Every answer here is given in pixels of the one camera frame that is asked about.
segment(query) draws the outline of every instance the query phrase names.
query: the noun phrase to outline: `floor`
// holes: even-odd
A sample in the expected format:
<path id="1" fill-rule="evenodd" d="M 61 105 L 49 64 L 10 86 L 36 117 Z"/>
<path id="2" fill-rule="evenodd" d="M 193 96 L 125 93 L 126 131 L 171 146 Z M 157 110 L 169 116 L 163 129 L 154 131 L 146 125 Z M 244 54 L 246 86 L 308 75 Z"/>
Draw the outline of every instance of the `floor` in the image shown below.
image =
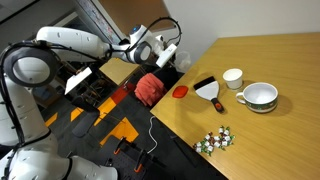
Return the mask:
<path id="1" fill-rule="evenodd" d="M 124 136 L 131 138 L 137 147 L 147 152 L 155 146 L 155 142 L 149 135 L 150 119 L 153 115 L 150 113 L 150 109 L 135 97 L 133 91 L 127 91 L 125 95 L 122 93 L 122 98 L 118 98 L 114 104 L 110 103 L 113 102 L 110 99 L 114 97 L 114 94 L 120 91 L 123 92 L 122 90 L 121 87 L 119 89 L 113 84 L 108 84 L 104 88 L 103 97 L 99 104 L 109 102 L 109 105 L 105 106 L 106 109 L 102 109 L 107 113 L 82 138 L 75 137 L 72 134 L 72 130 L 80 121 L 84 120 L 86 112 L 79 111 L 67 98 L 61 98 L 49 108 L 42 110 L 47 126 L 58 139 L 58 153 L 60 156 L 66 157 L 72 152 L 72 154 L 90 160 L 106 158 L 100 157 L 101 153 L 99 154 L 99 151 L 103 148 L 108 148 L 103 140 L 110 133 L 114 133 L 117 136 L 119 136 L 119 133 L 120 135 L 123 133 Z M 173 177 L 172 179 L 227 179 L 181 139 L 176 137 L 157 118 L 152 118 L 151 134 L 157 141 L 157 146 L 150 154 L 164 165 L 163 167 Z"/>

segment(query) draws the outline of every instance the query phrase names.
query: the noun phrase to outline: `cable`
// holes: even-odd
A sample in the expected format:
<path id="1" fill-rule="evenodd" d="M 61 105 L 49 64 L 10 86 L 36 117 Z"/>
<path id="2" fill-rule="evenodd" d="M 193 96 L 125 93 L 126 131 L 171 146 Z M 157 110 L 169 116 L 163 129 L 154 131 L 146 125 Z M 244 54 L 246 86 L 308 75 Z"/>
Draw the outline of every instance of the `cable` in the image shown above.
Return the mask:
<path id="1" fill-rule="evenodd" d="M 151 134 L 151 129 L 152 129 L 152 119 L 153 118 L 155 118 L 155 116 L 152 116 L 151 118 L 150 118 L 150 129 L 149 129 L 149 135 L 150 135 L 150 137 L 151 137 L 151 139 L 156 143 L 156 145 L 152 148 L 152 149 L 150 149 L 149 151 L 148 151 L 148 154 L 150 154 L 153 150 L 155 150 L 156 149 L 156 147 L 158 146 L 158 142 L 154 139 L 154 137 L 152 136 L 152 134 Z"/>

